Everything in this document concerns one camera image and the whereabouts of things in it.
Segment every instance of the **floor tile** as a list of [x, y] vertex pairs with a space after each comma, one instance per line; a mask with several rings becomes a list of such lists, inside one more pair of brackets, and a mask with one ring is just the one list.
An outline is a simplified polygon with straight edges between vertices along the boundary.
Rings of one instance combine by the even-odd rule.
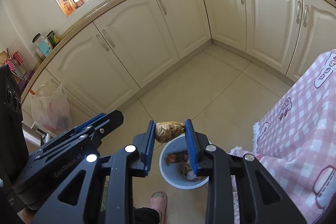
[[184, 122], [200, 113], [239, 74], [228, 64], [200, 52], [140, 97], [140, 101], [156, 122]]
[[252, 150], [252, 126], [279, 97], [245, 74], [193, 119], [194, 129], [229, 152], [235, 146]]
[[192, 190], [177, 189], [168, 184], [159, 170], [159, 158], [164, 145], [153, 152], [152, 167], [146, 178], [133, 178], [133, 205], [148, 207], [151, 195], [165, 191], [168, 197], [166, 224], [204, 224], [208, 190], [201, 186]]
[[[135, 135], [147, 130], [151, 117], [148, 115], [139, 100], [136, 100], [125, 111], [124, 123], [102, 139], [99, 152], [102, 156], [112, 155], [120, 148], [131, 144]], [[161, 144], [155, 141], [154, 148]]]
[[243, 71], [248, 66], [248, 64], [251, 63], [251, 61], [239, 56], [238, 54], [230, 52], [215, 44], [210, 45], [203, 51], [240, 71]]
[[254, 63], [249, 64], [243, 73], [256, 80], [279, 97], [282, 97], [290, 89], [289, 85]]

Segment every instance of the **bottle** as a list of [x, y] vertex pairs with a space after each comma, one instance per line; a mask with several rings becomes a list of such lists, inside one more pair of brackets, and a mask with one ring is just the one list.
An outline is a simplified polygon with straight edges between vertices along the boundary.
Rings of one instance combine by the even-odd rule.
[[53, 50], [53, 46], [51, 45], [48, 38], [43, 39], [37, 46], [39, 50], [43, 53], [45, 57], [47, 57], [51, 51]]
[[67, 16], [71, 15], [72, 12], [74, 11], [74, 9], [73, 9], [69, 0], [62, 0], [61, 1], [61, 6], [62, 6], [62, 9]]
[[55, 35], [55, 32], [51, 31], [50, 33], [48, 33], [47, 38], [51, 42], [52, 46], [56, 47], [59, 42], [59, 38]]
[[33, 38], [33, 44], [34, 44], [34, 48], [35, 48], [35, 52], [38, 54], [38, 56], [41, 58], [41, 60], [45, 59], [45, 56], [43, 55], [43, 53], [40, 51], [40, 49], [38, 48], [38, 44], [44, 39], [44, 37], [41, 36], [40, 33], [38, 33], [37, 35], [35, 35], [35, 37]]
[[75, 9], [81, 7], [83, 4], [84, 4], [84, 0], [79, 0], [79, 1], [77, 1], [77, 2], [75, 3], [75, 5], [76, 5]]

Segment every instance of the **dish rack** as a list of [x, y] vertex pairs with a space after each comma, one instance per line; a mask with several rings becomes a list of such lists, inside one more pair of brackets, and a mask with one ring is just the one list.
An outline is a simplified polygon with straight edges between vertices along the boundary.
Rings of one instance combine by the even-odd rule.
[[11, 55], [11, 52], [7, 48], [7, 59], [4, 64], [6, 64], [11, 72], [13, 73], [13, 78], [17, 82], [22, 94], [23, 90], [27, 86], [29, 80], [34, 74], [34, 71], [31, 70], [23, 58], [22, 54], [19, 51], [16, 51]]

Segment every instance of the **blue gripper pad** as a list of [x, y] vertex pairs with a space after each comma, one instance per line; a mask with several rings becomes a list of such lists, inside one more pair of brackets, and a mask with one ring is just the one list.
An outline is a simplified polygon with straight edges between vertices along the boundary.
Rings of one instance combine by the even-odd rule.
[[99, 120], [101, 117], [104, 117], [105, 115], [106, 115], [105, 113], [98, 114], [97, 116], [86, 121], [85, 123], [82, 123], [80, 126], [75, 127], [75, 132], [73, 134], [76, 135], [77, 133], [82, 132], [90, 124], [94, 123], [95, 121]]
[[152, 164], [153, 149], [154, 149], [154, 142], [155, 142], [155, 122], [154, 121], [150, 121], [146, 134], [147, 133], [149, 133], [149, 135], [148, 135], [148, 140], [147, 140], [147, 147], [146, 147], [145, 161], [144, 161], [144, 172], [146, 176], [151, 170], [151, 164]]
[[187, 143], [190, 166], [193, 172], [197, 174], [199, 170], [197, 164], [199, 160], [198, 157], [199, 154], [202, 153], [202, 151], [200, 149], [198, 139], [194, 131], [194, 127], [191, 120], [190, 119], [185, 120], [184, 125], [185, 125], [185, 141]]

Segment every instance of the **black pants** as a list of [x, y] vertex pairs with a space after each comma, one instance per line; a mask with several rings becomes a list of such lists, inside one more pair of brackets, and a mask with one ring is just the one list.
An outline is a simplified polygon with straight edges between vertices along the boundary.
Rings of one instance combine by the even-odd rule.
[[[100, 221], [98, 223], [103, 223], [105, 218], [105, 211], [100, 212]], [[134, 208], [134, 219], [135, 224], [159, 224], [160, 215], [159, 213], [151, 208]]]

